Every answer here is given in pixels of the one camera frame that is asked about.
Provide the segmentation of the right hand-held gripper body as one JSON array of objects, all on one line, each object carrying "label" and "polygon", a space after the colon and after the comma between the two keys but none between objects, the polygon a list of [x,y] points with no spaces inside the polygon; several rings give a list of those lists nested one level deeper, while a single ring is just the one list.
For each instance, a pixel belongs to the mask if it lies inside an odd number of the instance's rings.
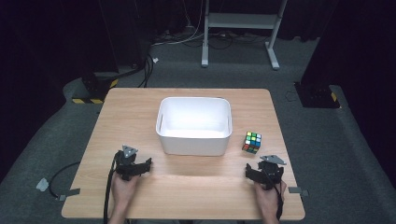
[{"label": "right hand-held gripper body", "polygon": [[264,175],[264,188],[271,189],[274,185],[279,184],[284,174],[284,165],[286,163],[280,159],[277,155],[261,156],[263,161]]}]

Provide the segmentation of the white plastic storage box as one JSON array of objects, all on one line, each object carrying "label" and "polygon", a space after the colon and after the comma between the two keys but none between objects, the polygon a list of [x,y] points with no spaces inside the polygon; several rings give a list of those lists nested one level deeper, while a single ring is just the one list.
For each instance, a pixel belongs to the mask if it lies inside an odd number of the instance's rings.
[{"label": "white plastic storage box", "polygon": [[222,156],[233,133],[231,105],[219,97],[166,97],[156,133],[167,154]]}]

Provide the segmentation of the grey tape strip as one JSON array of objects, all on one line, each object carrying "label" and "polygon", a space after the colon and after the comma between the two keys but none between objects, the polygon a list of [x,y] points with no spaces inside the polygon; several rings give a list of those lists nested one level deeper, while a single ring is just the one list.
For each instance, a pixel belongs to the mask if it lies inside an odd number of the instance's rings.
[{"label": "grey tape strip", "polygon": [[300,187],[288,187],[289,193],[297,193],[302,197],[309,196],[309,192],[307,189],[302,189]]},{"label": "grey tape strip", "polygon": [[67,197],[74,196],[74,195],[79,195],[80,194],[80,189],[70,189],[64,194],[61,194],[58,196],[58,201],[65,201]]}]

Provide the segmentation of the crumpled grey tape piece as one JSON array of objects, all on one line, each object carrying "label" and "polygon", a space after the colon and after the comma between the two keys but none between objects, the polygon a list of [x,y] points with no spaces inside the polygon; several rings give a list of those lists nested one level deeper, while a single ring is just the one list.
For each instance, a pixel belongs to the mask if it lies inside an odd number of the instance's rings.
[{"label": "crumpled grey tape piece", "polygon": [[49,182],[46,178],[42,178],[36,185],[36,188],[42,192],[46,191],[49,187]]}]

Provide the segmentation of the black striped stand base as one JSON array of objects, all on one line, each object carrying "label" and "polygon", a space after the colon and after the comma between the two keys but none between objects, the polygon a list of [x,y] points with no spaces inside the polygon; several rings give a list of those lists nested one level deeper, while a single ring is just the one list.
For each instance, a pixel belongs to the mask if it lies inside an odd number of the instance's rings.
[{"label": "black striped stand base", "polygon": [[73,95],[75,104],[102,104],[109,90],[118,84],[118,74],[94,72],[81,77]]}]

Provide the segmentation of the person's left hand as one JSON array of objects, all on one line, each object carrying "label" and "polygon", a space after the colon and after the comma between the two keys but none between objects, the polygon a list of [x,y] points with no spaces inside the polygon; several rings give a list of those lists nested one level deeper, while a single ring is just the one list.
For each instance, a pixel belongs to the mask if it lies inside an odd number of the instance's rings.
[{"label": "person's left hand", "polygon": [[138,182],[139,176],[133,176],[130,180],[123,180],[119,174],[112,177],[112,195],[114,199],[114,208],[116,210],[125,210],[132,201]]}]

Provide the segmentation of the person's right hand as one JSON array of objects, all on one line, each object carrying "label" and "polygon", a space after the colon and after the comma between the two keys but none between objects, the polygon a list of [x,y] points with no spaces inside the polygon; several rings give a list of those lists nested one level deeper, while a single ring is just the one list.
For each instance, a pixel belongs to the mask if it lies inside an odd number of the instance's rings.
[{"label": "person's right hand", "polygon": [[277,215],[280,207],[283,206],[284,192],[287,184],[281,181],[276,184],[272,189],[264,190],[262,185],[255,182],[254,189],[256,192],[256,202],[262,213],[265,215]]}]

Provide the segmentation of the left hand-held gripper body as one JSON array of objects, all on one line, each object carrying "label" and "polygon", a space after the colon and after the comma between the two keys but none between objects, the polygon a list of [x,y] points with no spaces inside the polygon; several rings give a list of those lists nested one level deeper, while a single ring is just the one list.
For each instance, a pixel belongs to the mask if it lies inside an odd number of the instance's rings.
[{"label": "left hand-held gripper body", "polygon": [[137,149],[126,145],[122,146],[122,150],[116,153],[116,172],[123,180],[130,181],[136,173]]}]

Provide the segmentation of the black curtain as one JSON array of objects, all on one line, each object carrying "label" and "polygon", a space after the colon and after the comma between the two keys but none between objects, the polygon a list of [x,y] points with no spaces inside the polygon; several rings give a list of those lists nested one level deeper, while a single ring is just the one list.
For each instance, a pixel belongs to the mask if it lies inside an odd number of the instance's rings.
[{"label": "black curtain", "polygon": [[301,83],[342,88],[396,188],[396,0],[338,0]]},{"label": "black curtain", "polygon": [[72,11],[90,0],[0,0],[0,183],[87,73]]}]

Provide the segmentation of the colourful puzzle cube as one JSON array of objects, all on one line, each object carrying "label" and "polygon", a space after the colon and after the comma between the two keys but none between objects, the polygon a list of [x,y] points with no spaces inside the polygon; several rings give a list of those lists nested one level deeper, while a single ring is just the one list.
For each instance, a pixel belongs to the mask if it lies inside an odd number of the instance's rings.
[{"label": "colourful puzzle cube", "polygon": [[262,136],[259,133],[247,132],[242,149],[248,153],[256,154],[262,145]]}]

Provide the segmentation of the white metal stand frame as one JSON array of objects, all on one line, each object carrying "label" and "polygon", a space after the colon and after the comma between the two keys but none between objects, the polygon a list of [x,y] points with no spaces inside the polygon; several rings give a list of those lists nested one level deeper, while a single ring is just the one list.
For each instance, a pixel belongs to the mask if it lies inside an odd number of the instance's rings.
[{"label": "white metal stand frame", "polygon": [[280,65],[274,51],[274,44],[276,42],[276,37],[283,19],[287,3],[288,0],[281,0],[279,10],[276,14],[264,15],[214,13],[211,12],[209,9],[210,0],[205,0],[205,24],[201,66],[203,68],[206,68],[209,65],[208,33],[210,28],[257,29],[272,31],[269,40],[264,43],[264,46],[272,68],[274,70],[278,70],[280,68]]}]

